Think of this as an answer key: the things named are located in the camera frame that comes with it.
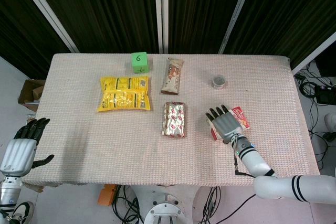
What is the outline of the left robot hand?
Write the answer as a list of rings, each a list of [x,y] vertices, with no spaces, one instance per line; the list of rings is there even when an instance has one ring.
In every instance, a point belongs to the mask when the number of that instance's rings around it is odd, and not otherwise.
[[[55,157],[34,160],[40,139],[50,119],[34,119],[22,126],[9,141],[1,162],[1,173],[6,177],[24,177],[31,169],[44,166]]]

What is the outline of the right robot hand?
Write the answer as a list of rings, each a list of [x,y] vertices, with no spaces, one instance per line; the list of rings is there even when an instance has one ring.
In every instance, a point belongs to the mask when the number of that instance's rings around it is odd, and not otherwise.
[[[243,128],[240,123],[224,105],[217,106],[215,109],[210,108],[205,115],[213,124],[224,144],[229,144],[234,136],[243,134]]]

